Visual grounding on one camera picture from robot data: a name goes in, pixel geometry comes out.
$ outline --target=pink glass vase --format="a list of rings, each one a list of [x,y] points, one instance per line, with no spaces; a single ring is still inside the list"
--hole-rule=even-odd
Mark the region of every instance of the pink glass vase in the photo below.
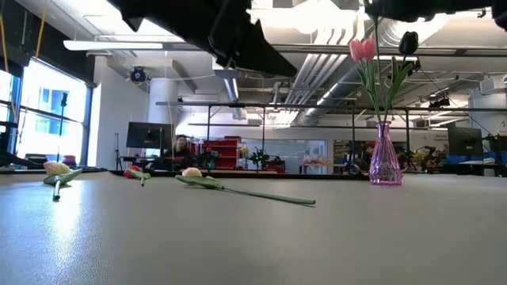
[[[389,135],[391,122],[377,123],[378,136],[370,164],[370,184],[397,186],[402,184],[402,170],[399,167],[395,148]]]

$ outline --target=yellow cable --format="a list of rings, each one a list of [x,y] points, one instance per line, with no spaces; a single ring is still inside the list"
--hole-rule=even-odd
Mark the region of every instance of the yellow cable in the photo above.
[[[42,33],[44,32],[44,25],[46,24],[46,11],[47,11],[47,8],[48,8],[48,0],[44,0],[44,8],[42,9],[42,21],[40,23],[39,38],[37,39],[37,49],[36,49],[36,52],[35,52],[35,60],[36,61],[39,58],[40,45],[42,44]],[[27,98],[27,104],[30,102],[30,95],[32,95],[32,94],[31,93],[29,94],[29,96]],[[21,138],[23,136],[23,130],[25,129],[25,123],[26,123],[26,116],[27,116],[27,114],[28,114],[28,112],[25,109],[25,118],[23,120],[23,124],[21,125],[21,129],[18,128],[19,146],[21,145]],[[19,149],[20,149],[20,147],[17,147],[17,149],[16,149],[16,155],[17,155],[17,152],[19,151]]]
[[[44,0],[44,8],[42,9],[42,22],[40,23],[39,39],[37,40],[37,49],[35,52],[35,59],[39,58],[40,45],[42,44],[42,33],[44,32],[44,24],[46,23],[47,7],[48,7],[48,0]]]
[[[0,32],[2,32],[3,62],[6,65],[6,72],[9,73],[9,61],[7,60],[6,31],[3,26],[3,15],[0,15]]]
[[[0,15],[0,32],[2,33],[3,62],[6,65],[6,73],[9,73],[9,60],[7,58],[6,30],[3,25],[3,15]],[[13,111],[14,123],[17,123],[17,110],[14,101],[10,98],[10,107]]]

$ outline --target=table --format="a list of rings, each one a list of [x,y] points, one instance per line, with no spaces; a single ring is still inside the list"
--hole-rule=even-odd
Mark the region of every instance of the table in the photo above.
[[[494,177],[224,179],[303,207],[83,174],[0,175],[1,284],[505,284],[507,187]]]

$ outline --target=monitor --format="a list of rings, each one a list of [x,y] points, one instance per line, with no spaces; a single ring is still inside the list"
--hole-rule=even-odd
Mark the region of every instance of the monitor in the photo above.
[[[128,123],[127,147],[170,149],[172,147],[172,130],[173,125],[168,123],[130,122]]]
[[[482,156],[482,133],[470,127],[449,127],[449,154]]]

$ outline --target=wall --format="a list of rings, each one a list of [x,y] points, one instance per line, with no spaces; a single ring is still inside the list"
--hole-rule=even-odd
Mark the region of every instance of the wall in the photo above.
[[[482,95],[478,89],[474,89],[471,90],[469,101],[471,108],[507,108],[507,95],[505,93]],[[472,112],[471,115],[493,135],[507,135],[507,112]],[[475,128],[481,128],[473,121],[471,125]],[[486,130],[482,129],[483,137],[488,135]]]
[[[120,155],[127,155],[128,122],[146,122],[148,94],[109,68],[104,57],[96,59],[94,81],[88,164],[115,169],[115,133]]]

